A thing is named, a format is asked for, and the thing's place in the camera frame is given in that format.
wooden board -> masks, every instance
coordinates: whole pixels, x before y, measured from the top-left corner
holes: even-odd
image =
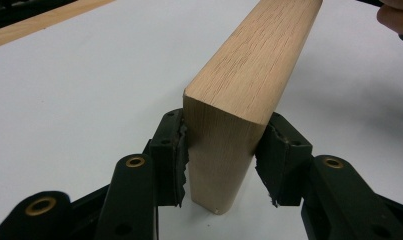
[[[261,0],[184,92],[192,200],[229,210],[322,0]]]
[[[37,32],[113,0],[78,0],[0,29],[0,46]]]

brass grommet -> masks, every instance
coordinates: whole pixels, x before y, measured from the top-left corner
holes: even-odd
[[[57,200],[55,198],[42,197],[27,206],[25,213],[31,217],[39,216],[51,210],[55,204],[57,204]]]
[[[129,160],[126,161],[126,166],[127,167],[140,167],[145,164],[145,159],[141,157],[133,157]]]
[[[331,168],[340,169],[344,167],[344,164],[339,159],[326,158],[325,160],[323,160],[323,162],[326,166]]]

white table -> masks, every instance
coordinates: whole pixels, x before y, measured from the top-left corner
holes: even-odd
[[[0,47],[0,223],[34,193],[107,184],[256,3],[116,0]],[[376,11],[325,0],[277,111],[403,204],[403,42]],[[270,201],[253,165],[223,216],[189,194],[160,208],[160,238],[307,239],[301,209]]]

finger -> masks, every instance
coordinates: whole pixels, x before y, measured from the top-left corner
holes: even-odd
[[[380,1],[390,7],[403,10],[403,0],[380,0]]]
[[[379,9],[377,19],[380,23],[397,32],[403,34],[403,11],[386,5]]]

wooden edge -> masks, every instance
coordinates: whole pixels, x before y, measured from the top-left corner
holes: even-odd
[[[261,0],[185,89],[188,96],[267,124],[322,0]]]
[[[0,29],[0,46],[114,0],[78,0]]]
[[[214,214],[224,214],[232,207],[266,126],[187,96],[183,106],[191,198]]]

